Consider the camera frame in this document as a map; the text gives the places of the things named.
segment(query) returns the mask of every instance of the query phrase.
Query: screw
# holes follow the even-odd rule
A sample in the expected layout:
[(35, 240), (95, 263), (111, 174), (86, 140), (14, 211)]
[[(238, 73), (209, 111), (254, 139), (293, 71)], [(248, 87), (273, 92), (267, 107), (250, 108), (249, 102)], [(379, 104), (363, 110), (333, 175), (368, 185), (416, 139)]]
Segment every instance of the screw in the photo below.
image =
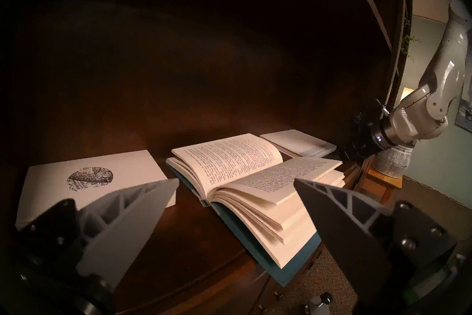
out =
[(431, 228), (431, 234), (434, 237), (441, 237), (442, 236), (442, 231), (440, 229), (438, 229), (437, 227), (432, 227)]
[(411, 239), (403, 239), (401, 241), (401, 243), (402, 243), (402, 246), (406, 249), (410, 249), (410, 250), (415, 250), (416, 249), (416, 244)]

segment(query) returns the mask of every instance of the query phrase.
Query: circular illustration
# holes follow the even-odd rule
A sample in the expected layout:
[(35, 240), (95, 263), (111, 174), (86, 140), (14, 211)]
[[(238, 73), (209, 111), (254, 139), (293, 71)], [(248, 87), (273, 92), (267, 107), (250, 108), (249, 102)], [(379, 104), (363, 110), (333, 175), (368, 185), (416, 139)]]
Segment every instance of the circular illustration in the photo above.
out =
[(88, 187), (101, 187), (111, 183), (113, 173), (106, 168), (82, 168), (67, 179), (69, 189), (77, 192)]

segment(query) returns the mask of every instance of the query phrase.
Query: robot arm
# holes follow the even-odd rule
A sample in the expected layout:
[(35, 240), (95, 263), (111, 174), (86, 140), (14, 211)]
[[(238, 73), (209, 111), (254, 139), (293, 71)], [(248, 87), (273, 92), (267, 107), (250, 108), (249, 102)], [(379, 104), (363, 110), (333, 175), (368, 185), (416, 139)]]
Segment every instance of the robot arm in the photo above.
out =
[(446, 30), (418, 89), (388, 118), (362, 127), (341, 152), (343, 159), (365, 159), (399, 144), (437, 137), (446, 129), (449, 104), (464, 83), (467, 31), (471, 27), (472, 17), (464, 4), (451, 1)]

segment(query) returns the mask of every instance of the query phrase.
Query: wooden table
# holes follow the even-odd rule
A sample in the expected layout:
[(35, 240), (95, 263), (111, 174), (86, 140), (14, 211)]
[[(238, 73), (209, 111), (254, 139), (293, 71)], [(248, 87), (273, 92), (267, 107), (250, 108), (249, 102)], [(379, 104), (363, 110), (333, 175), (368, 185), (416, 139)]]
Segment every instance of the wooden table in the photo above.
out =
[(394, 189), (402, 189), (403, 176), (392, 178), (370, 168), (362, 183), (362, 188), (381, 197), (380, 203), (386, 204)]
[[(158, 164), (175, 177), (164, 160)], [(343, 164), (346, 187), (355, 164)], [(290, 291), (321, 253), (319, 246), (281, 287), (247, 252), (213, 209), (180, 184), (149, 241), (114, 292), (118, 314), (260, 314)]]

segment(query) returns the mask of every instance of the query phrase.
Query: wooden cabinet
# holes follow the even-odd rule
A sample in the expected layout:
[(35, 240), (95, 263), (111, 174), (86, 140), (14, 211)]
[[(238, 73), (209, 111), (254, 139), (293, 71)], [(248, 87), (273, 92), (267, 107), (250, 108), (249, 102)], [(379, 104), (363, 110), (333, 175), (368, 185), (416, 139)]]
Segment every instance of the wooden cabinet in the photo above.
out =
[(286, 286), (282, 287), (277, 283), (277, 281), (275, 281), (275, 279), (269, 277), (266, 286), (256, 301), (253, 310), (251, 311), (251, 315), (263, 314), (265, 310), (274, 306), (274, 304), (283, 298), (285, 294), (288, 294), (291, 290), (293, 290), (303, 275), (312, 267), (313, 263), (320, 256), (323, 249), (324, 245), (320, 244), (312, 256), (306, 261), (306, 263), (300, 268), (298, 273)]
[[(343, 146), (349, 118), (391, 93), (411, 17), (400, 0), (3, 3), (1, 159), (21, 171), (1, 195), (3, 242), (30, 165), (148, 149), (171, 177), (173, 148), (292, 128)], [(355, 187), (363, 170), (345, 168)], [(277, 287), (181, 185), (116, 288), (117, 311), (255, 314), (309, 265)]]

